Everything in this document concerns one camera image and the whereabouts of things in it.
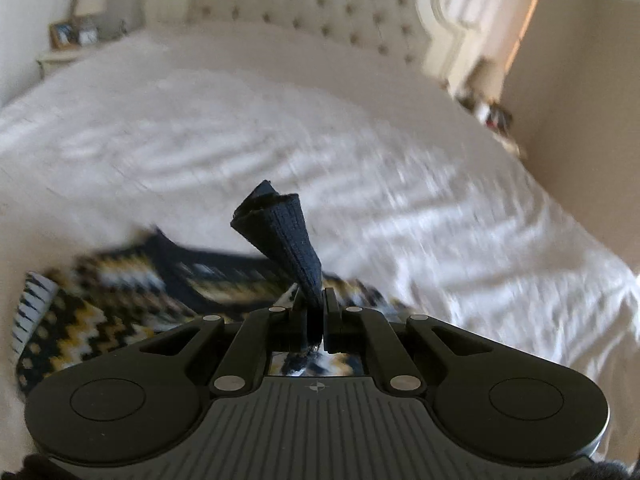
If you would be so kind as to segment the navy yellow patterned knit sweater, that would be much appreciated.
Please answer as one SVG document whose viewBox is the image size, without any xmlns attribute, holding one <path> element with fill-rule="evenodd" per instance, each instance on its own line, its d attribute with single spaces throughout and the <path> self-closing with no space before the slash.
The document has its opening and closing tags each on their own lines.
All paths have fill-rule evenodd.
<svg viewBox="0 0 640 480">
<path fill-rule="evenodd" d="M 377 310 L 390 322 L 411 313 L 362 281 L 322 272 L 296 194 L 264 181 L 235 209 L 231 225 L 260 256 L 186 248 L 155 231 L 137 245 L 27 274 L 11 342 L 20 396 L 60 370 L 199 316 L 239 323 L 261 308 L 293 307 L 297 293 L 312 288 L 329 287 L 340 307 Z"/>
</svg>

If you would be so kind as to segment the white bed duvet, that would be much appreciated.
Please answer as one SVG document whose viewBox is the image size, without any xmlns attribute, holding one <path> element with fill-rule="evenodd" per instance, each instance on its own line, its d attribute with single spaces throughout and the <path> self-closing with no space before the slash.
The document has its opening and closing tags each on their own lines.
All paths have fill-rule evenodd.
<svg viewBox="0 0 640 480">
<path fill-rule="evenodd" d="M 436 82 L 276 26 L 147 29 L 1 112 L 1 338 L 29 271 L 159 228 L 250 251 L 259 182 L 302 203 L 324 270 L 588 375 L 639 452 L 639 286 Z"/>
</svg>

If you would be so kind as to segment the white bedside table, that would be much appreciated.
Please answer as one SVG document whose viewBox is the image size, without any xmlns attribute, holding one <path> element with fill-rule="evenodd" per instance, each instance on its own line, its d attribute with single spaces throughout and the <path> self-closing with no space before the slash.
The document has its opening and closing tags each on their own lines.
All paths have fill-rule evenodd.
<svg viewBox="0 0 640 480">
<path fill-rule="evenodd" d="M 505 79 L 503 66 L 482 56 L 456 92 L 456 100 L 491 132 L 509 154 L 525 160 L 525 148 L 511 134 L 513 114 L 500 101 Z"/>
</svg>

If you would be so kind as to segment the cream tufted headboard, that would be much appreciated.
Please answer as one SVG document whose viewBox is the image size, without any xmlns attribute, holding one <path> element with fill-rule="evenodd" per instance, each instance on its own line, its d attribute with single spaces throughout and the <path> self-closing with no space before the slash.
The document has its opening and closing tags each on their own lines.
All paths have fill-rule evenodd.
<svg viewBox="0 0 640 480">
<path fill-rule="evenodd" d="M 278 25 L 389 56 L 445 77 L 465 30 L 442 0 L 190 0 L 188 18 Z"/>
</svg>

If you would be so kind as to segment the picture frame on nightstand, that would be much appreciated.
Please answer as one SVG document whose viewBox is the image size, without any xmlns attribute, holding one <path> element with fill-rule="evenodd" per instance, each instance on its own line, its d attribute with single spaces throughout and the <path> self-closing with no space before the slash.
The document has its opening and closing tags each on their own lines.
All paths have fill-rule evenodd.
<svg viewBox="0 0 640 480">
<path fill-rule="evenodd" d="M 51 47 L 67 50 L 89 47 L 99 41 L 99 32 L 93 24 L 65 21 L 49 26 Z"/>
</svg>

